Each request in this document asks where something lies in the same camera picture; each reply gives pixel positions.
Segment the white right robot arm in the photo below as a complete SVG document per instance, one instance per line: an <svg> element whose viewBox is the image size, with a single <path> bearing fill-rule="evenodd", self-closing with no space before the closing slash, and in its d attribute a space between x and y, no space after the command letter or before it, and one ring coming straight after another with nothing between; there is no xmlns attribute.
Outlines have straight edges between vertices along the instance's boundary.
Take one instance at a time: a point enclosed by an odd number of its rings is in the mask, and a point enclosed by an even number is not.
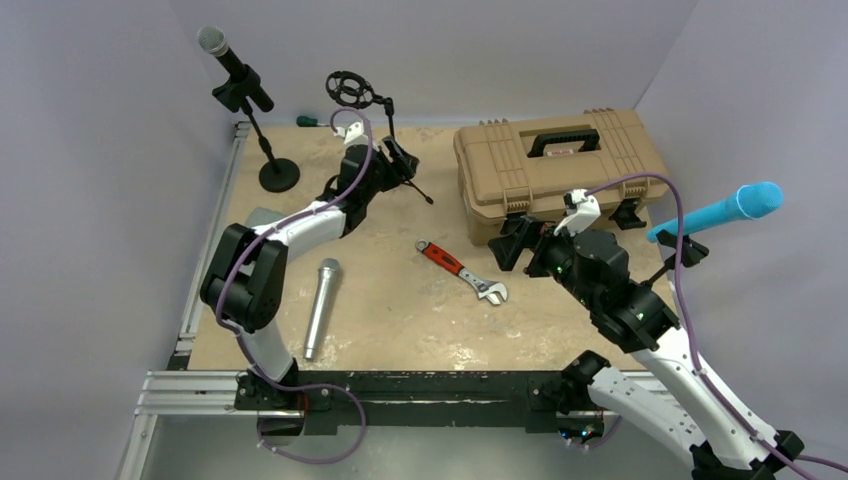
<svg viewBox="0 0 848 480"><path fill-rule="evenodd" d="M521 219L509 235L489 240L498 267L550 277L589 313L603 337L631 355L666 388L675 405L638 386L600 355L585 351L562 372L561 392L576 407L591 401L610 408L675 453L694 479L773 479L804 450L800 437L763 421L689 348L677 315L646 282L630 276L629 255L613 233L554 232L553 225Z"/></svg>

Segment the silver mesh head microphone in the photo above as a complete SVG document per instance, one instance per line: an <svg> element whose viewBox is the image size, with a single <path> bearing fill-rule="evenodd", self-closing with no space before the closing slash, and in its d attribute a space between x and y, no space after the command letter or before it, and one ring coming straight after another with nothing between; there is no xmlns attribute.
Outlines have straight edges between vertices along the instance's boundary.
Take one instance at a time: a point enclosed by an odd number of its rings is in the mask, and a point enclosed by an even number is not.
<svg viewBox="0 0 848 480"><path fill-rule="evenodd" d="M341 277L342 267L338 260L325 258L321 262L318 269L317 288L304 341L303 356L307 361L314 361L319 355Z"/></svg>

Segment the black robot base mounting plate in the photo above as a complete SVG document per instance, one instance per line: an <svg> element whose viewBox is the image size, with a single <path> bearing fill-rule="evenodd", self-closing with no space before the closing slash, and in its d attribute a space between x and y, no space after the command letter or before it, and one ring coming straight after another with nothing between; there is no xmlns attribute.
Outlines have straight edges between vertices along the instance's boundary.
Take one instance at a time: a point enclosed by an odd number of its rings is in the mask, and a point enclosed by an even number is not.
<svg viewBox="0 0 848 480"><path fill-rule="evenodd" d="M604 412L558 371L315 371L279 390L252 372L236 378L234 407L294 414L308 435L341 426L521 428L585 442L605 432Z"/></svg>

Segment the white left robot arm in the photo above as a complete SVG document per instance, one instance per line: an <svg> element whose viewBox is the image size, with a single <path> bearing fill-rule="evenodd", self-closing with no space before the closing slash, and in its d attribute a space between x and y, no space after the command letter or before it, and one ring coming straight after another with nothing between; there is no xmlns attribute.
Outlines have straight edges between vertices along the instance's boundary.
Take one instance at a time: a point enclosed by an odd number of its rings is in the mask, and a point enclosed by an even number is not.
<svg viewBox="0 0 848 480"><path fill-rule="evenodd" d="M247 369L237 378L234 407L259 411L304 407L312 396L332 396L338 386L303 384L297 361L274 324L289 263L353 232L377 194L415 177L420 160L392 136L378 146L350 145L340 171L306 208L268 226L225 228L200 287L200 299L230 331Z"/></svg>

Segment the black microphone with mesh head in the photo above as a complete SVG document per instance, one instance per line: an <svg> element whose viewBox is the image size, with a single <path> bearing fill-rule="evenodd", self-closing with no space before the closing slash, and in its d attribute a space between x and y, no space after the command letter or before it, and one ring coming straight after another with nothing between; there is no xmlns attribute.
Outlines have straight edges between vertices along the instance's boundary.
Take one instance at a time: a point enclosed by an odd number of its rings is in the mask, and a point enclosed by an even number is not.
<svg viewBox="0 0 848 480"><path fill-rule="evenodd" d="M275 104L261 85L261 77L234 53L224 32L216 26L204 26L197 33L201 49L214 57L226 70L228 80L213 89L212 95L229 111L237 113L250 99L262 112Z"/></svg>

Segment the black round base mic stand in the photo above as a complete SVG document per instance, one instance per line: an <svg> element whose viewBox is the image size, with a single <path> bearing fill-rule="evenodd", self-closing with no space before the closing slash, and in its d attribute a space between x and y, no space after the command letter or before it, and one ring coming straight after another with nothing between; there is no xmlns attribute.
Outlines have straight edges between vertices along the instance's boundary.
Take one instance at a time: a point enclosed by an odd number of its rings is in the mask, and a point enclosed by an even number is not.
<svg viewBox="0 0 848 480"><path fill-rule="evenodd" d="M227 67L226 70L228 79L221 86L214 88L212 95L229 111L244 113L255 130L260 149L266 157L266 163L258 173L260 186L271 193L292 189L300 180L298 165L273 153L270 141L263 134L253 114L253 105L267 113L274 108L274 101L261 86L260 76L250 66Z"/></svg>

